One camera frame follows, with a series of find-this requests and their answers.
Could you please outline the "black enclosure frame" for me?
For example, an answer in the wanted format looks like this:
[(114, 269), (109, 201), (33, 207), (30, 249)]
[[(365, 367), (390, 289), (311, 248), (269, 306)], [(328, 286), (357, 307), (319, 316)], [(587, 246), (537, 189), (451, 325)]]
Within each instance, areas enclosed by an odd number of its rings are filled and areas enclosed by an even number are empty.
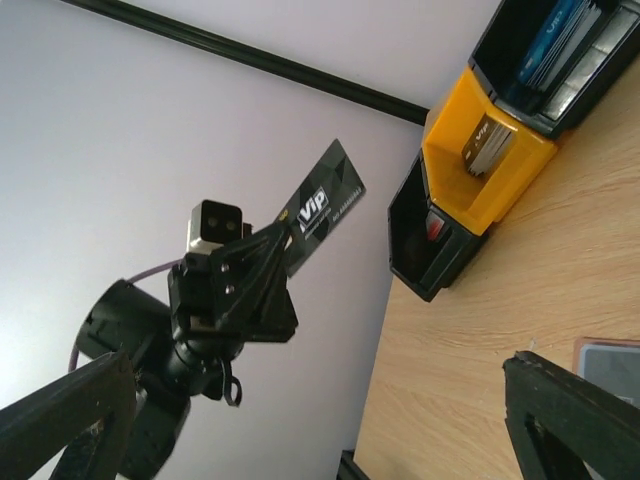
[(416, 125), (424, 124), (429, 113), (426, 107), (124, 1), (67, 4)]

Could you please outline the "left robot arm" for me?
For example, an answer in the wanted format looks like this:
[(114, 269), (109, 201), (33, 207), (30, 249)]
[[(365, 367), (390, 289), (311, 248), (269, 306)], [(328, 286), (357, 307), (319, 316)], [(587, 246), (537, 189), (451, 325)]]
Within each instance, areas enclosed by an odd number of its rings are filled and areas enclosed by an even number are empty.
[(118, 469), (153, 479), (171, 456), (191, 400), (203, 395), (237, 408), (232, 363), (248, 343), (286, 343), (298, 326), (287, 289), (289, 228), (275, 222), (212, 252), (187, 253), (165, 266), (169, 301), (113, 283), (76, 337), (91, 359), (122, 352), (131, 361), (137, 407)]

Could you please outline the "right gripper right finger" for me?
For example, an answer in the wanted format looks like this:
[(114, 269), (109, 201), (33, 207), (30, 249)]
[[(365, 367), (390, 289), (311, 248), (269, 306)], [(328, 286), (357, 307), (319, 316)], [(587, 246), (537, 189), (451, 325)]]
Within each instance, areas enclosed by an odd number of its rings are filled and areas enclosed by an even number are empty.
[(505, 424), (525, 479), (639, 477), (639, 409), (531, 352), (503, 363)]

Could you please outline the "white red card stack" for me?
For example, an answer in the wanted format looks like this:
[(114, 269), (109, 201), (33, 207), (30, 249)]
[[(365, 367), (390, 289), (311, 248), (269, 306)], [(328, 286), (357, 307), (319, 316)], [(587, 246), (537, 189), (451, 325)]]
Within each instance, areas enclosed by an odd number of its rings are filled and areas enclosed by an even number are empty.
[(425, 224), (428, 242), (439, 243), (445, 238), (448, 232), (448, 226), (444, 218), (438, 213), (430, 210), (426, 216)]

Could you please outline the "yellow middle bin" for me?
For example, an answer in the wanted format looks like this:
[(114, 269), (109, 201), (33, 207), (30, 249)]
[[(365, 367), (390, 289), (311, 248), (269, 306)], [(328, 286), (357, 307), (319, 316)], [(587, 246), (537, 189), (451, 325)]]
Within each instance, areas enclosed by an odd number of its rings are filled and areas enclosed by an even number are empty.
[(430, 199), (475, 235), (500, 221), (557, 145), (495, 106), (465, 68), (429, 113), (422, 142)]

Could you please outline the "blue card stack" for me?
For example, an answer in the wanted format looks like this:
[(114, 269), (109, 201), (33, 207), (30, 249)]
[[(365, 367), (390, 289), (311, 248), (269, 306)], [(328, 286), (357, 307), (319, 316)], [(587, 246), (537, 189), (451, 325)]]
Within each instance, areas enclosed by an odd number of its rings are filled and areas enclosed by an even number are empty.
[(601, 13), (595, 1), (557, 1), (524, 55), (517, 81), (547, 90)]

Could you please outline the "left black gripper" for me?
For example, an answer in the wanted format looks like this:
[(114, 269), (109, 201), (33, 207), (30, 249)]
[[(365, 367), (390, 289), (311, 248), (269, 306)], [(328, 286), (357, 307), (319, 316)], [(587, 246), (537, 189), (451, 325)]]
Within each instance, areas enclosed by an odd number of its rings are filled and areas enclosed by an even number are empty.
[(246, 343), (286, 343), (298, 327), (287, 287), (290, 229), (274, 222), (168, 274), (171, 337), (196, 358), (233, 359)]

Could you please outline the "left black bin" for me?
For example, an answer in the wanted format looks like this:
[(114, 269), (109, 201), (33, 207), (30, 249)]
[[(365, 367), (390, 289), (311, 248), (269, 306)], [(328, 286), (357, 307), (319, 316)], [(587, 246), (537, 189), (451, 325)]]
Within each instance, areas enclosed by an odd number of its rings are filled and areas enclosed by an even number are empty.
[[(430, 210), (448, 226), (439, 243), (427, 241), (425, 220)], [(390, 270), (425, 302), (449, 288), (489, 238), (487, 232), (473, 234), (432, 201), (421, 153), (392, 199), (387, 221)]]

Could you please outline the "right black bin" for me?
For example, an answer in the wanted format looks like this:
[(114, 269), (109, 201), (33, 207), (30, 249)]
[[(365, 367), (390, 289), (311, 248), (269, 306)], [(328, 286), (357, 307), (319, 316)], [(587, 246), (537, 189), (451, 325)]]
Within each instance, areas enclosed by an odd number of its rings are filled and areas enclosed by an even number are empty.
[(639, 53), (636, 1), (503, 1), (469, 66), (491, 102), (549, 139), (575, 128)]

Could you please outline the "black bin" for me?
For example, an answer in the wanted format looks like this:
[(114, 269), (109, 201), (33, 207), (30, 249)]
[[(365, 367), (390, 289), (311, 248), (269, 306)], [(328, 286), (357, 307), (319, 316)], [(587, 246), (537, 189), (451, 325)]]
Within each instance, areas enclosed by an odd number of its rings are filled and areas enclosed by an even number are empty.
[[(448, 226), (439, 243), (427, 241), (425, 220), (430, 210)], [(390, 270), (425, 302), (449, 288), (489, 238), (487, 232), (473, 234), (432, 201), (421, 153), (392, 199), (387, 221)]]
[(469, 66), (491, 102), (549, 139), (575, 128), (639, 53), (636, 1), (503, 1)]

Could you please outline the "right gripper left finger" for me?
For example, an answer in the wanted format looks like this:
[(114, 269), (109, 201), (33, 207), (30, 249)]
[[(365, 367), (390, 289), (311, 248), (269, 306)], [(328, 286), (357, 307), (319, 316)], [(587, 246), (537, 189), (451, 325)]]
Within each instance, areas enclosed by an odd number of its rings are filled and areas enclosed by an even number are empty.
[(105, 354), (1, 410), (1, 477), (29, 479), (61, 453), (53, 479), (113, 479), (135, 411), (129, 357)]

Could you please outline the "black VIP card stack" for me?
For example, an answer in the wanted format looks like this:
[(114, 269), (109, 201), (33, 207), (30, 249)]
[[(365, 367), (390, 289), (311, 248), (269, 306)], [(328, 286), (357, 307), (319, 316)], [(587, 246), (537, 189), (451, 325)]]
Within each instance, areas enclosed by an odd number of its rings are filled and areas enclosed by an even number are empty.
[(461, 151), (466, 171), (473, 176), (489, 172), (510, 148), (514, 133), (514, 129), (484, 114)]

